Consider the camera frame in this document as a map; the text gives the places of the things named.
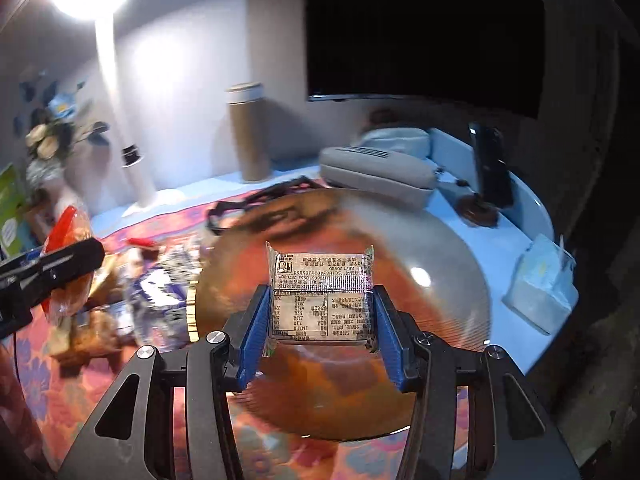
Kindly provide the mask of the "peanut crisp cake pack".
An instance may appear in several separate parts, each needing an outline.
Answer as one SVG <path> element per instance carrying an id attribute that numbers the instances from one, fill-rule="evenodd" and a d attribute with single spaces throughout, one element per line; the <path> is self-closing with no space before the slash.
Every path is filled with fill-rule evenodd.
<path id="1" fill-rule="evenodd" d="M 87 365 L 92 359 L 120 352 L 115 319 L 104 309 L 61 318 L 50 331 L 49 356 L 62 367 Z"/>

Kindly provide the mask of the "purple white chips bag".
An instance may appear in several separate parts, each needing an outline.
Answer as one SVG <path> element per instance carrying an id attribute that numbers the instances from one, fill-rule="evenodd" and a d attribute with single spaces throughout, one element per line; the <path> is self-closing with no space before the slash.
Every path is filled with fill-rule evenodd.
<path id="1" fill-rule="evenodd" d="M 134 320 L 134 339 L 160 353 L 190 342 L 188 292 L 202 267 L 198 256 L 184 245 L 172 246 L 157 262 L 129 283 L 125 299 Z"/>

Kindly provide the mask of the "green white biscuit pack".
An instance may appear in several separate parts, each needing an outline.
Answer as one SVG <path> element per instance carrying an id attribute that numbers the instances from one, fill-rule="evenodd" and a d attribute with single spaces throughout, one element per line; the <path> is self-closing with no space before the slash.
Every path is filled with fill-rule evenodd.
<path id="1" fill-rule="evenodd" d="M 374 351 L 374 248 L 362 252 L 279 252 L 266 246 L 269 322 L 264 355 L 279 344 L 363 346 Z"/>

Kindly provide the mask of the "green cover book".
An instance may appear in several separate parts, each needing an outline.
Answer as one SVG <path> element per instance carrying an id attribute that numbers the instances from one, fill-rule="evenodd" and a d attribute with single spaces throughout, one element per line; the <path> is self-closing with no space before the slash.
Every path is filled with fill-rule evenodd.
<path id="1" fill-rule="evenodd" d="M 20 254 L 25 247 L 23 194 L 17 186 L 16 171 L 11 164 L 1 171 L 0 192 L 1 249 L 11 258 Z"/>

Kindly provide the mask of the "white ribbed vase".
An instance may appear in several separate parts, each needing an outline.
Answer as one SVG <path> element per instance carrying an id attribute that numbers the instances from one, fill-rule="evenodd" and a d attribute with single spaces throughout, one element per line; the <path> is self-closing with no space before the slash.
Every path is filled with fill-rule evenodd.
<path id="1" fill-rule="evenodd" d="M 69 206 L 85 216 L 88 214 L 86 204 L 66 181 L 64 168 L 56 158 L 32 160 L 26 169 L 26 179 L 32 190 L 43 192 L 46 196 L 55 221 Z"/>

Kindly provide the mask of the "floral woven table mat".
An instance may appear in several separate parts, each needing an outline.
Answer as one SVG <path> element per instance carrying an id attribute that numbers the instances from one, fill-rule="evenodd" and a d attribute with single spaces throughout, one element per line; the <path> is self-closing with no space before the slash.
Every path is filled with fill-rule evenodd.
<path id="1" fill-rule="evenodd" d="M 196 318 L 207 330 L 224 324 L 242 301 L 269 278 L 268 250 L 280 252 L 374 251 L 373 276 L 399 310 L 448 344 L 476 349 L 488 332 L 486 292 L 462 302 L 462 313 L 439 292 L 429 292 L 378 236 L 361 232 L 350 214 L 325 226 L 309 225 L 312 209 L 291 203 L 291 214 L 269 229 L 244 234 L 248 214 L 226 220 L 231 234 L 208 236 L 203 207 L 160 214 L 117 230 L 105 240 L 122 252 L 130 237 L 155 240 L 164 249 L 205 246 L 205 310 Z M 47 458 L 59 465 L 99 398 L 131 356 L 122 347 L 73 367 L 51 352 L 54 331 L 43 315 L 11 344 L 26 402 L 43 435 Z M 230 401 L 243 470 L 250 479 L 389 479 L 406 440 L 411 396 L 386 380 L 382 360 L 360 347 L 274 348 L 248 389 Z"/>

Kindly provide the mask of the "red sausage stick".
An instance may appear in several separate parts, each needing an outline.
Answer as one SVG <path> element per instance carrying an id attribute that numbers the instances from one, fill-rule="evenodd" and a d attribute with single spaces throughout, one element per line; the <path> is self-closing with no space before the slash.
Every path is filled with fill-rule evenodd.
<path id="1" fill-rule="evenodd" d="M 137 247 L 142 250 L 157 250 L 158 245 L 155 240 L 149 237 L 127 237 L 126 243 L 128 246 Z"/>

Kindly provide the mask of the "tissue pack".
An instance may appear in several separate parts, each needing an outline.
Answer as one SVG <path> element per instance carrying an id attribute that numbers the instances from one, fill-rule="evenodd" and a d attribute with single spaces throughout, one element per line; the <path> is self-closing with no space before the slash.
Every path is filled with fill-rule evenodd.
<path id="1" fill-rule="evenodd" d="M 541 333 L 555 334 L 578 301 L 575 258 L 544 234 L 521 254 L 502 302 Z"/>

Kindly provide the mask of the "gold thermos bottle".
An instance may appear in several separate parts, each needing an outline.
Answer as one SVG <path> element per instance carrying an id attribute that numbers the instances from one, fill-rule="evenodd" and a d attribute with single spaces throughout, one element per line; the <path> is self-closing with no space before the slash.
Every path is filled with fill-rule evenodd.
<path id="1" fill-rule="evenodd" d="M 228 111 L 242 178 L 259 182 L 271 176 L 267 153 L 264 87 L 260 82 L 235 84 L 226 92 Z"/>

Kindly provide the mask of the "grey pouch case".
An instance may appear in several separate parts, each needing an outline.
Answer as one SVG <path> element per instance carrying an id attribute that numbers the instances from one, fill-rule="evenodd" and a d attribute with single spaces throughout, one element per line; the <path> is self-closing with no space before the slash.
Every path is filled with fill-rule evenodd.
<path id="1" fill-rule="evenodd" d="M 430 135 L 421 128 L 377 128 L 349 146 L 325 148 L 320 176 L 340 188 L 378 193 L 413 207 L 426 207 L 438 185 L 436 166 L 428 160 Z"/>

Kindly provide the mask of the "white desk lamp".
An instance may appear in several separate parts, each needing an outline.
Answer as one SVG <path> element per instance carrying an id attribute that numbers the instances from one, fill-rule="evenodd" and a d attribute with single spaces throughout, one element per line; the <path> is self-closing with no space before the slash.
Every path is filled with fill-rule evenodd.
<path id="1" fill-rule="evenodd" d="M 114 114 L 120 159 L 130 188 L 142 209 L 150 206 L 156 195 L 156 188 L 146 170 L 144 157 L 131 127 L 122 100 L 119 67 L 115 42 L 115 15 L 128 0 L 49 0 L 60 12 L 78 22 L 90 22 L 96 36 L 96 57 L 103 80 L 107 101 Z"/>

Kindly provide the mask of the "black monitor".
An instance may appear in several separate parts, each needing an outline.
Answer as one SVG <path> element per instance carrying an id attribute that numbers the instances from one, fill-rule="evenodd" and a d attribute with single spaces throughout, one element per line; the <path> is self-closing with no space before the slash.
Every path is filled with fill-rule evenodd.
<path id="1" fill-rule="evenodd" d="M 426 99 L 534 118 L 542 0 L 305 0 L 311 101 Z"/>

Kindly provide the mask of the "black plastic frame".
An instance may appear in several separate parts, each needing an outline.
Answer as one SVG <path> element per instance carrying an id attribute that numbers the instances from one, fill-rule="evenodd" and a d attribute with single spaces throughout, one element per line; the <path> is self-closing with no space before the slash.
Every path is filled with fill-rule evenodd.
<path id="1" fill-rule="evenodd" d="M 278 198 L 311 190 L 320 190 L 320 188 L 326 188 L 326 186 L 321 182 L 301 176 L 270 185 L 268 188 L 261 188 L 238 200 L 220 200 L 212 209 L 206 212 L 206 229 L 214 235 L 221 235 L 228 230 L 228 226 L 223 226 L 222 222 L 224 219 L 230 218 L 232 214 L 238 214 L 239 212 L 246 214 L 250 210 L 268 204 Z"/>

